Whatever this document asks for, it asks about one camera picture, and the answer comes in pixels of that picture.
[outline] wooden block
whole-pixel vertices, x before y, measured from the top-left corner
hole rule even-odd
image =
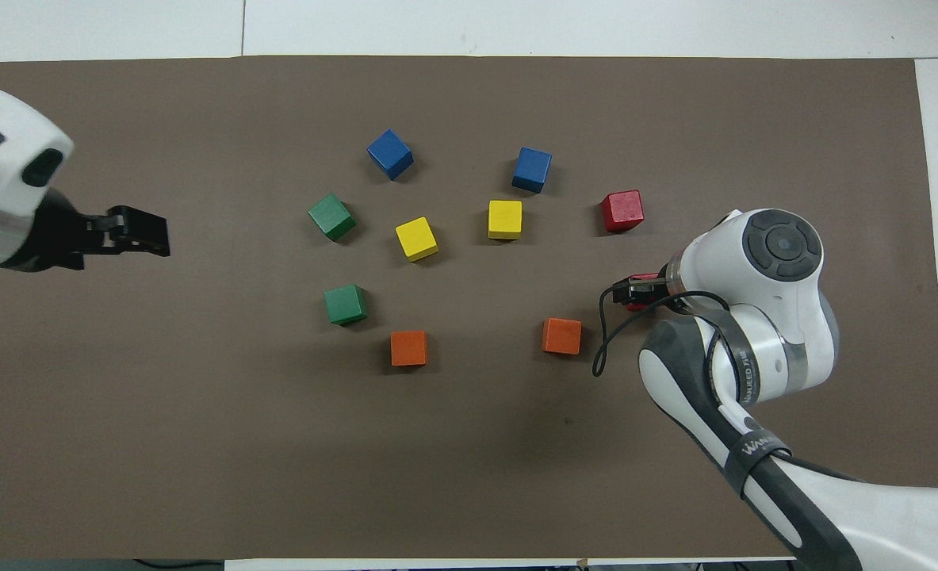
[[[426,332],[392,332],[392,365],[426,365]]]
[[[335,325],[345,325],[366,319],[366,300],[363,297],[363,289],[355,283],[324,292],[324,306],[327,306],[328,320]]]
[[[581,353],[581,322],[551,317],[542,323],[542,350],[547,353]]]
[[[337,240],[349,232],[356,225],[356,220],[349,214],[349,209],[339,200],[338,196],[328,194],[321,198],[312,209],[306,211],[313,218],[317,228],[331,240]]]
[[[522,238],[522,202],[491,200],[486,235],[494,240]]]
[[[411,148],[395,134],[393,130],[386,130],[366,148],[373,162],[381,168],[390,180],[395,180],[399,174],[408,169],[413,163]]]
[[[611,192],[602,202],[603,223],[608,232],[631,230],[645,220],[641,207],[641,193],[636,190]]]
[[[515,164],[515,177],[511,179],[511,185],[530,192],[542,192],[551,160],[553,156],[549,152],[523,146],[519,151],[519,161]]]
[[[433,238],[433,231],[430,230],[430,223],[426,221],[426,217],[419,217],[400,225],[395,228],[395,233],[399,235],[402,250],[410,263],[439,251],[437,240]]]

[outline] blue cube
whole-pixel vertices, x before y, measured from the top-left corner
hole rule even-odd
[[[549,152],[535,151],[534,148],[523,146],[519,151],[519,163],[515,166],[515,177],[511,179],[511,185],[530,192],[542,192],[550,160],[553,160],[553,156]]]
[[[390,180],[395,180],[399,174],[408,169],[412,164],[412,150],[404,144],[393,130],[386,130],[366,148],[370,153],[370,158],[377,163],[378,167],[388,175]]]

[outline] yellow cube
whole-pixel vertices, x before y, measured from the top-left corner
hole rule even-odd
[[[520,200],[491,200],[490,220],[486,235],[494,240],[522,238],[522,202]]]
[[[419,217],[395,228],[402,243],[402,250],[410,263],[421,260],[431,254],[437,253],[437,240],[430,231],[430,223],[426,217]]]

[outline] green cube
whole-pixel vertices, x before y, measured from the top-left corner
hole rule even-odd
[[[332,240],[342,238],[345,232],[349,232],[356,225],[352,214],[349,214],[349,210],[334,194],[321,198],[320,202],[306,213],[319,225],[320,231]]]
[[[335,325],[366,319],[363,289],[355,283],[324,292],[324,304],[327,306],[327,318]]]

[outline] orange block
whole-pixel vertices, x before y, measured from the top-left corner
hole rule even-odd
[[[551,317],[542,323],[542,350],[547,353],[581,353],[581,322]]]
[[[393,331],[392,365],[426,365],[426,332]]]

